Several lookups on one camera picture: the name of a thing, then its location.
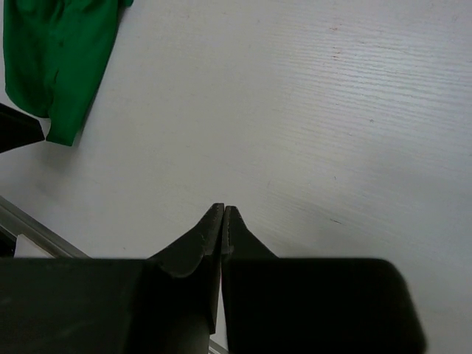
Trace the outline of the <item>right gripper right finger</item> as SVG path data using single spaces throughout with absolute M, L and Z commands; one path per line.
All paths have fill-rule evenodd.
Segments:
M 236 206 L 226 206 L 221 229 L 221 290 L 226 323 L 226 339 L 229 353 L 235 353 L 235 323 L 231 309 L 233 301 L 229 264 L 233 260 L 277 259 L 277 256 L 246 226 Z

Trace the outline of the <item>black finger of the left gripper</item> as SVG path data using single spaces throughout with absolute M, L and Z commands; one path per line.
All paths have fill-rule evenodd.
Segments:
M 3 103 L 0 104 L 0 153 L 45 140 L 40 122 Z

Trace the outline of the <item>green t shirt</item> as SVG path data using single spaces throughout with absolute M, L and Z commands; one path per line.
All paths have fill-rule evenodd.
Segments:
M 5 91 L 50 120 L 48 142 L 71 146 L 105 73 L 132 1 L 5 1 Z

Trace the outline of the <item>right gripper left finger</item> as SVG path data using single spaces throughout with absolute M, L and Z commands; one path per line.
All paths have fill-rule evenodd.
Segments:
M 202 315 L 214 333 L 225 206 L 213 204 L 194 227 L 147 260 L 145 328 L 161 334 L 181 315 Z

